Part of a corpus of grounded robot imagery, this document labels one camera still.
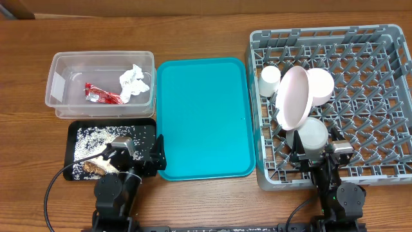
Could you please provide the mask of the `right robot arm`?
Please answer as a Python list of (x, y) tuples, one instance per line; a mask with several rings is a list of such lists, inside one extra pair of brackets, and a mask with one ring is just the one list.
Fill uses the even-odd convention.
[[(297, 131), (290, 154), (291, 162), (299, 163), (301, 173), (311, 174), (317, 188), (315, 196), (296, 207), (288, 217), (285, 230), (297, 228), (298, 231), (365, 231), (366, 226), (357, 220), (363, 216), (362, 207), (366, 200), (366, 190), (351, 182), (343, 182), (339, 167), (347, 165), (353, 156), (354, 148), (337, 130), (331, 129), (332, 142), (324, 151), (307, 155)], [(303, 207), (320, 200), (322, 215), (312, 217), (310, 223), (302, 226), (291, 225), (293, 216)]]

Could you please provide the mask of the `white bowl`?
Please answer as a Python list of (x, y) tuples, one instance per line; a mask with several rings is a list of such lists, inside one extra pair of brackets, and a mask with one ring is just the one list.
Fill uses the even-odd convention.
[(297, 128), (297, 131), (307, 155), (322, 153), (328, 141), (328, 130), (322, 121), (314, 117), (308, 117)]

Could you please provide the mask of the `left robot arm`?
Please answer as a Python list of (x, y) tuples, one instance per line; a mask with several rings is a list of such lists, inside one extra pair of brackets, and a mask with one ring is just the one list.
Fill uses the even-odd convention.
[(92, 231), (132, 232), (142, 231), (131, 216), (138, 187), (144, 177), (154, 177), (167, 165), (164, 136), (159, 135), (149, 153), (134, 160), (136, 151), (132, 138), (117, 137), (106, 145), (100, 154), (118, 172), (108, 173), (94, 187), (96, 210), (93, 213)]

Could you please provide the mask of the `red snack wrapper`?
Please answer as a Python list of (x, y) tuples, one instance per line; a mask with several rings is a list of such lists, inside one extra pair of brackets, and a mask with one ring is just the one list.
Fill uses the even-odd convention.
[(123, 104), (119, 94), (104, 91), (91, 83), (86, 83), (84, 87), (85, 98), (87, 101), (105, 104)]

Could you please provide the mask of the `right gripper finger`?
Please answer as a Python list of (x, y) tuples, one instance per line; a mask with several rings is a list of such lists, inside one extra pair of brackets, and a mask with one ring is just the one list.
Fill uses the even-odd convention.
[(304, 147), (303, 147), (303, 143), (301, 141), (299, 132), (297, 130), (295, 130), (294, 134), (293, 134), (293, 143), (292, 143), (291, 154), (292, 154), (293, 157), (305, 156), (305, 150), (304, 150)]
[(339, 133), (336, 127), (332, 127), (330, 129), (330, 134), (332, 137), (332, 141), (326, 146), (327, 151), (335, 151), (337, 145), (342, 140), (342, 135)]

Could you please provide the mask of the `white napkin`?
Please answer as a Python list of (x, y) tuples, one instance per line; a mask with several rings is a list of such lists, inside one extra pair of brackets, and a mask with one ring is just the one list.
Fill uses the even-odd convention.
[(120, 99), (124, 104), (130, 101), (131, 96), (137, 96), (150, 90), (150, 87), (143, 82), (144, 74), (142, 69), (134, 64), (131, 70), (125, 71), (120, 77), (119, 82), (122, 88)]

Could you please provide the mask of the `large white plate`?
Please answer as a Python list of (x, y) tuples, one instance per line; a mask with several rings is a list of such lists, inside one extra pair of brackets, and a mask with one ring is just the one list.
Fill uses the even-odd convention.
[(308, 117), (312, 103), (308, 72), (293, 66), (284, 74), (277, 91), (277, 123), (285, 131), (298, 128)]

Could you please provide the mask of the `small white plate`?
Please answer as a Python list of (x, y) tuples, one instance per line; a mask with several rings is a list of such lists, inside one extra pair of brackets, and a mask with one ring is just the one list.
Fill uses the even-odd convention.
[(332, 75), (321, 68), (311, 68), (308, 70), (310, 90), (313, 95), (313, 106), (321, 106), (327, 103), (334, 89), (334, 79)]

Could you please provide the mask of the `rice and food scraps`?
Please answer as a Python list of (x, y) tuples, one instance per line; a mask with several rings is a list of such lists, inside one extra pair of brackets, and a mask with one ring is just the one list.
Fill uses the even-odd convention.
[[(153, 147), (156, 135), (152, 126), (103, 126), (79, 128), (76, 134), (74, 151), (71, 153), (74, 161), (102, 153), (107, 144), (117, 137), (131, 137), (135, 145), (134, 160), (140, 160)], [(113, 171), (107, 170), (108, 161), (95, 158), (81, 162), (72, 167), (73, 180), (93, 180)]]

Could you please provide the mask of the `white paper cup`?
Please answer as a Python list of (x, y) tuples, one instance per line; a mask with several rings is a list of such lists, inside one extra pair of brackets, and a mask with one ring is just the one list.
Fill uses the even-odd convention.
[(271, 97), (277, 91), (280, 80), (279, 68), (276, 66), (264, 67), (258, 79), (259, 94), (263, 97)]

